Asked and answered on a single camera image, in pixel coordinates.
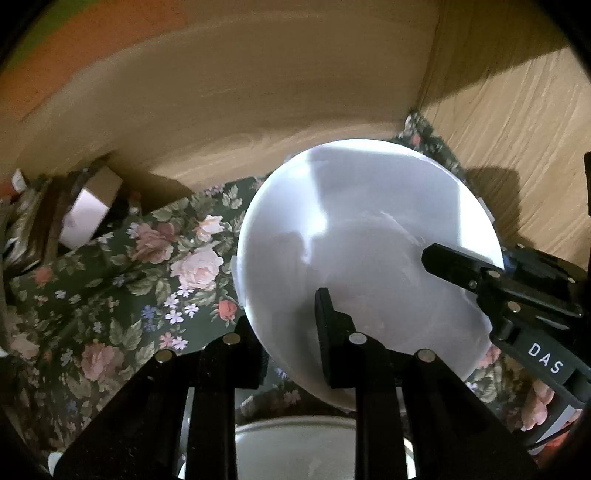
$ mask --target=wood grain surface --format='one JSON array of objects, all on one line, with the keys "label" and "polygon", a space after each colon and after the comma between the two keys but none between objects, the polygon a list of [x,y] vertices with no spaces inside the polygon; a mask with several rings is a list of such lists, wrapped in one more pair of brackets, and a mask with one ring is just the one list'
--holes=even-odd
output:
[{"label": "wood grain surface", "polygon": [[508,242],[587,266],[591,83],[533,2],[445,0],[420,103]]},{"label": "wood grain surface", "polygon": [[151,208],[326,141],[392,137],[438,17],[436,0],[186,5],[191,26],[82,69],[6,125],[5,166],[64,172],[112,150]]}]

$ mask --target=green floral fabric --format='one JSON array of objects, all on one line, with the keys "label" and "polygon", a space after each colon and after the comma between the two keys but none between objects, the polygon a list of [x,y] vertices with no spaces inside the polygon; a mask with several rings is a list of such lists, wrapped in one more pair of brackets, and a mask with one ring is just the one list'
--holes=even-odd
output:
[{"label": "green floral fabric", "polygon": [[[417,113],[395,139],[465,182],[459,163]],[[63,450],[159,348],[201,349],[242,314],[230,259],[264,179],[178,200],[10,283],[0,346],[11,353],[23,434],[40,458]],[[527,392],[510,359],[483,363],[468,384],[503,418]],[[289,414],[347,415],[269,364],[265,385],[237,395],[237,423]]]}]

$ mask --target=white lettering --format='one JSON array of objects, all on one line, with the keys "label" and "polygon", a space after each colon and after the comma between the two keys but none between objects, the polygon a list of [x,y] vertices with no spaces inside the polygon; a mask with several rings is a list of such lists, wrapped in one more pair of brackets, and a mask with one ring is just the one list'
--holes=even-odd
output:
[{"label": "white lettering", "polygon": [[545,354],[542,358],[538,360],[538,362],[542,362],[545,366],[548,366],[548,360],[550,360],[550,354]]},{"label": "white lettering", "polygon": [[560,372],[560,367],[562,367],[564,364],[562,362],[556,362],[554,364],[554,366],[550,369],[550,371],[554,374],[557,374],[558,372]]},{"label": "white lettering", "polygon": [[531,356],[536,356],[538,353],[540,353],[540,350],[542,350],[542,347],[540,345],[538,345],[537,343],[534,343],[531,348],[530,351],[528,352]]}]

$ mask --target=orange surface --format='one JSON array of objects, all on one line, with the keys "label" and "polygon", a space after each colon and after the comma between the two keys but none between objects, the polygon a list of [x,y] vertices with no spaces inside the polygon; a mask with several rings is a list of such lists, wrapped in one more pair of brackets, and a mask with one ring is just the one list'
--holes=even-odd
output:
[{"label": "orange surface", "polygon": [[0,75],[0,98],[22,119],[78,70],[187,25],[182,0],[105,0],[46,38],[18,67]]}]

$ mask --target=silver screw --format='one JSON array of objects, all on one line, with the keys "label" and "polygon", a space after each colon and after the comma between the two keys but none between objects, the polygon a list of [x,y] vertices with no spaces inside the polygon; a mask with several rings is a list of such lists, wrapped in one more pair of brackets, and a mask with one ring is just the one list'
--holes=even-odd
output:
[{"label": "silver screw", "polygon": [[227,333],[223,336],[222,340],[226,345],[236,345],[237,343],[240,343],[240,335],[233,332]]},{"label": "silver screw", "polygon": [[423,348],[417,352],[417,357],[419,360],[425,362],[426,364],[430,364],[437,358],[437,355],[435,355],[435,352],[433,350]]},{"label": "silver screw", "polygon": [[349,335],[349,342],[354,345],[363,345],[367,341],[368,338],[363,333],[355,332]]},{"label": "silver screw", "polygon": [[164,349],[164,350],[158,350],[155,354],[154,354],[154,359],[159,363],[159,364],[164,364],[170,360],[172,360],[174,358],[174,352],[172,350],[168,350],[168,349]]},{"label": "silver screw", "polygon": [[509,310],[513,313],[518,313],[521,311],[521,305],[519,305],[516,301],[508,301],[507,306],[509,307]]}]

